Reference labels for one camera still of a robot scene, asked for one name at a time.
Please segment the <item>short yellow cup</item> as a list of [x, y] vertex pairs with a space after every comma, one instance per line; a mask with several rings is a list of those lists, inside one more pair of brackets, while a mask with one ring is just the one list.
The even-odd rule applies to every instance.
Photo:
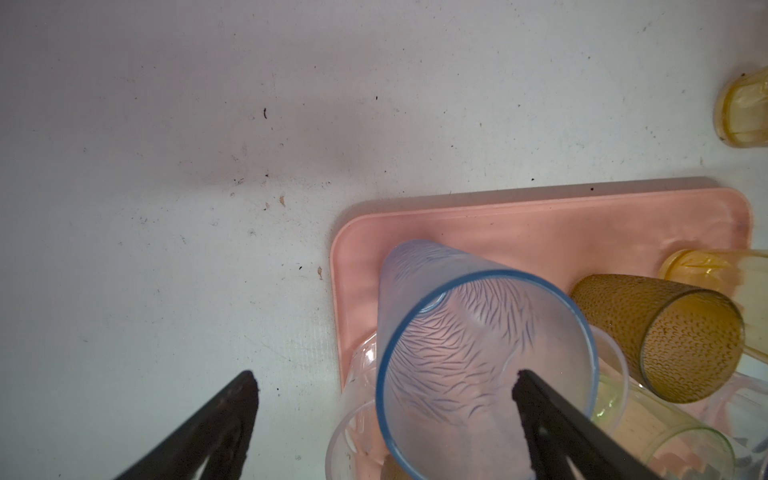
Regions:
[[745, 352], [762, 362], [767, 361], [765, 250], [680, 250], [664, 260], [658, 276], [729, 297], [742, 314]]

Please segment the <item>tall pale blue cup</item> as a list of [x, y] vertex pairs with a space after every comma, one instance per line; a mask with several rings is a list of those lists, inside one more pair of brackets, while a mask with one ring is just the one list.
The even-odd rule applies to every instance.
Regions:
[[529, 479], [512, 390], [536, 373], [590, 415], [598, 356], [588, 323], [550, 282], [410, 240], [380, 273], [375, 405], [390, 454], [415, 479]]

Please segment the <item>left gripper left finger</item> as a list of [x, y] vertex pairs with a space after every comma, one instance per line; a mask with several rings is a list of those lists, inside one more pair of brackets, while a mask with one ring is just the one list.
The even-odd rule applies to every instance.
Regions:
[[245, 370], [121, 479], [238, 479], [259, 408], [259, 387]]

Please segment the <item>clear faceted cup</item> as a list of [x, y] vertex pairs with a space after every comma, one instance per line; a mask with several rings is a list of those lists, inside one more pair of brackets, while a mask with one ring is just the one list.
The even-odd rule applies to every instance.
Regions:
[[590, 326], [598, 355], [598, 387], [592, 422], [611, 436], [621, 422], [629, 394], [629, 373], [625, 356], [613, 338]]

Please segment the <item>short bright green cup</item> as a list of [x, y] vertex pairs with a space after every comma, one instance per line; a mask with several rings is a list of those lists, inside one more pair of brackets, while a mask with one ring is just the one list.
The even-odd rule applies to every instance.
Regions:
[[663, 479], [734, 477], [735, 454], [723, 434], [644, 388], [602, 374], [592, 421]]

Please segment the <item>brown dimpled cup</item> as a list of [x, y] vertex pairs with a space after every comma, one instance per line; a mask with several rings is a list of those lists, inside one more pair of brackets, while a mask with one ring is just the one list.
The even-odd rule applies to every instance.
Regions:
[[709, 397], [730, 379], [744, 351], [741, 313], [714, 290], [595, 274], [578, 281], [570, 297], [619, 345], [630, 376], [667, 402]]

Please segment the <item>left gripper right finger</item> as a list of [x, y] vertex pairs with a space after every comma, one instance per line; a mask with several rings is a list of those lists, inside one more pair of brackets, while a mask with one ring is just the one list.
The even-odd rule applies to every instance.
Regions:
[[521, 370], [512, 389], [537, 479], [656, 479], [535, 372]]

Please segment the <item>tall amber yellow cup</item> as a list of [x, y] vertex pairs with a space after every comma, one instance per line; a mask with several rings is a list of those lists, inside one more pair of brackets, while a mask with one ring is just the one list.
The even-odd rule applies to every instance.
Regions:
[[718, 138], [733, 148], [767, 146], [767, 68], [742, 73], [721, 90], [714, 106]]

